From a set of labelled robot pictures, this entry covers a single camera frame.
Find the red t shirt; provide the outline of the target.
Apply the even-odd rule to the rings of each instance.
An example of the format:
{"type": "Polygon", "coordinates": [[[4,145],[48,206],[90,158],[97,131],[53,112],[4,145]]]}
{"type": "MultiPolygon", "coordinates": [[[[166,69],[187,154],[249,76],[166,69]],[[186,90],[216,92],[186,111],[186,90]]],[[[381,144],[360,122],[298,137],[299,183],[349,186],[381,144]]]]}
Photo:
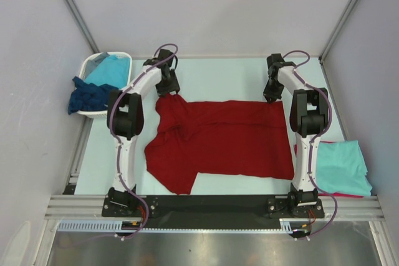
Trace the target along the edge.
{"type": "Polygon", "coordinates": [[[190,194],[198,173],[292,180],[282,102],[187,102],[160,97],[156,137],[145,147],[148,172],[175,194],[190,194]]]}

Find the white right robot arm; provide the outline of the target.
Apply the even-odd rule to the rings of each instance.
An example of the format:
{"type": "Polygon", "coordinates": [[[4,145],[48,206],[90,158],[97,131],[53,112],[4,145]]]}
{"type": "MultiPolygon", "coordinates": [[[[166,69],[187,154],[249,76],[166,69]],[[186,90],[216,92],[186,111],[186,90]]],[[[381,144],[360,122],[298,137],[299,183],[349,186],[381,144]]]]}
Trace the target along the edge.
{"type": "Polygon", "coordinates": [[[282,54],[271,54],[266,62],[268,81],[263,91],[266,101],[280,100],[284,90],[292,95],[289,125],[296,135],[296,166],[287,209],[293,216],[302,217],[317,205],[317,150],[331,123],[328,91],[307,83],[297,71],[299,66],[284,60],[282,54]]]}

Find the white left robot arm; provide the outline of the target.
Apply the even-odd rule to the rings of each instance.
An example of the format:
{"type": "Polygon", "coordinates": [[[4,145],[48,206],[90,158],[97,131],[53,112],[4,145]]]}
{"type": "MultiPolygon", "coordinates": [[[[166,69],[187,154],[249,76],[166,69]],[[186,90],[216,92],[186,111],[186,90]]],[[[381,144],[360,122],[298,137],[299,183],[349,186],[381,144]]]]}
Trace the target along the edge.
{"type": "Polygon", "coordinates": [[[161,45],[126,87],[110,92],[108,97],[107,127],[116,151],[112,187],[116,192],[127,193],[117,199],[115,206],[124,216],[134,214],[138,208],[138,201],[129,194],[136,186],[135,148],[144,127],[143,101],[153,89],[159,97],[180,91],[176,76],[177,52],[176,44],[161,45]]]}

